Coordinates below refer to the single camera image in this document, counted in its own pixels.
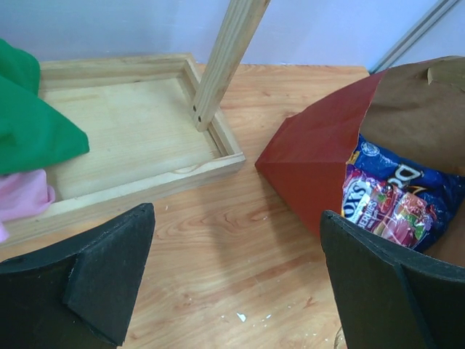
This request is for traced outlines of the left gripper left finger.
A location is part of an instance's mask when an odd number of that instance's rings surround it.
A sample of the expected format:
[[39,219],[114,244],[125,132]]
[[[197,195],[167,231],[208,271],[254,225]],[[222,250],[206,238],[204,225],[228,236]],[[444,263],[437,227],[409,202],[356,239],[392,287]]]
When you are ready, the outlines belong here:
[[1,347],[121,347],[154,230],[144,203],[1,262]]

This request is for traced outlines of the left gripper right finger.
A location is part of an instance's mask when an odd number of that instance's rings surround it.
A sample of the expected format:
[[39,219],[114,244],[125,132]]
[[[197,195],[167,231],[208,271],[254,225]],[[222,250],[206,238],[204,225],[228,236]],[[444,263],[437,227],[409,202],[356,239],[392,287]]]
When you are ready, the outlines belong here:
[[464,268],[392,243],[332,211],[320,218],[348,348],[463,348]]

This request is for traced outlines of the purple candy bag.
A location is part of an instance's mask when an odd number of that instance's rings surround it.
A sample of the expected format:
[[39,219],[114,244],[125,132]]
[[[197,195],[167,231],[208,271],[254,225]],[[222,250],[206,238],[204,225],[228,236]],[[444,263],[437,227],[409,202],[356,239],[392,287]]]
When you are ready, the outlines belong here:
[[431,232],[434,207],[422,198],[349,165],[341,216],[396,244],[413,248]]

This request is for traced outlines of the red brown paper bag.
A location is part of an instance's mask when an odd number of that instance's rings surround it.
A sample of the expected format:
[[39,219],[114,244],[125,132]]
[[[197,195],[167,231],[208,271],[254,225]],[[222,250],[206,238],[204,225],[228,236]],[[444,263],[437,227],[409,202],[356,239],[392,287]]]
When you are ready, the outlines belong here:
[[464,264],[464,59],[399,65],[287,118],[256,161],[302,222],[346,220]]

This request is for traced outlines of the blue chips bag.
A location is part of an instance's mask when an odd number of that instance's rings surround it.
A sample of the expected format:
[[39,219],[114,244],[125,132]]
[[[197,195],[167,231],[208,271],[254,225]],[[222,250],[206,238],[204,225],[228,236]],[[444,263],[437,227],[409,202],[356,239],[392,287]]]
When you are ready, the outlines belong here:
[[364,137],[358,138],[357,146],[347,162],[347,167],[349,165],[396,185],[434,207],[437,219],[431,232],[416,246],[409,248],[417,252],[425,251],[444,234],[464,200],[462,176],[424,167],[379,147]]

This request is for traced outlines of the pink cloth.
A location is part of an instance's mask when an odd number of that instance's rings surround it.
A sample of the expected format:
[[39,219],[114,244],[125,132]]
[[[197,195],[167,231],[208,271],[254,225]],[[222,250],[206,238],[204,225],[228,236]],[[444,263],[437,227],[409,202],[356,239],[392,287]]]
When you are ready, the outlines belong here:
[[55,201],[44,169],[1,176],[1,243],[9,234],[5,222],[43,213]]

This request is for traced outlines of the green cloth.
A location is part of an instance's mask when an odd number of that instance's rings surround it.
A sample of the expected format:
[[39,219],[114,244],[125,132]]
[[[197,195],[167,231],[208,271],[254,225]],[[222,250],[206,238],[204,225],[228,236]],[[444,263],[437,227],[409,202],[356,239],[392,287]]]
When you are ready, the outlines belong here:
[[89,138],[39,97],[41,68],[1,40],[1,173],[43,169],[89,152]]

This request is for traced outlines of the wooden clothes rack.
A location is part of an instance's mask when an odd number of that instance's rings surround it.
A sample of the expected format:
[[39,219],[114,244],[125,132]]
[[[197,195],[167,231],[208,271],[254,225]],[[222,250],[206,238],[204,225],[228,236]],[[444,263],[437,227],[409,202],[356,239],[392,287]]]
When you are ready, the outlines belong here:
[[56,202],[8,222],[8,244],[238,171],[245,156],[219,105],[267,6],[229,3],[203,73],[189,54],[42,63],[40,95],[85,131],[90,151],[48,168]]

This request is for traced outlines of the right aluminium frame post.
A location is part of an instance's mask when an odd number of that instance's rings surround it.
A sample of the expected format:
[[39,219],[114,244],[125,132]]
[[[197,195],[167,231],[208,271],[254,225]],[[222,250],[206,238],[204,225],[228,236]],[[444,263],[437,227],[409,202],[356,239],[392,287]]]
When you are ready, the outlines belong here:
[[436,1],[434,5],[368,70],[368,72],[374,74],[392,67],[414,44],[438,24],[441,19],[460,2],[460,0]]

